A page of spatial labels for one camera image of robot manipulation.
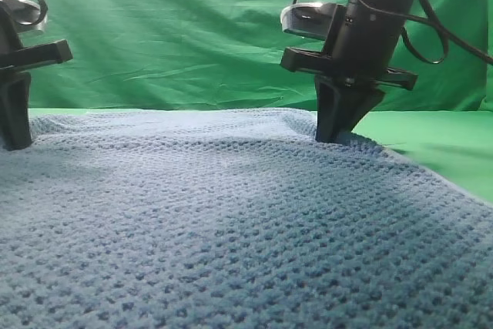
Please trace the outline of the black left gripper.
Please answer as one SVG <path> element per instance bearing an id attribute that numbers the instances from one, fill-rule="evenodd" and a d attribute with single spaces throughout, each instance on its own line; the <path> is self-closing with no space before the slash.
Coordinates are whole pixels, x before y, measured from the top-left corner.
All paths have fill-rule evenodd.
<path id="1" fill-rule="evenodd" d="M 24 72 L 73 59 L 66 40 L 26 46 L 13 21 L 1 9 L 1 138 L 7 150 L 20 150 L 32 144 L 29 125 L 31 74 Z"/>

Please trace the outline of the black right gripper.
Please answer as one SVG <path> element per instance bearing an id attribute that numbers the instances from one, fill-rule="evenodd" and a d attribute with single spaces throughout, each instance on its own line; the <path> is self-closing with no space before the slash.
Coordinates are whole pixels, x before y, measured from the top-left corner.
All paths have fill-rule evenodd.
<path id="1" fill-rule="evenodd" d="M 345 89 L 351 84 L 388 84 L 414 88 L 413 72 L 389 62 L 414 0 L 348 0 L 337 4 L 320 51 L 288 47 L 280 60 L 290 72 L 308 72 L 317 94 L 317 142 L 335 142 L 384 98 L 380 89 Z"/>

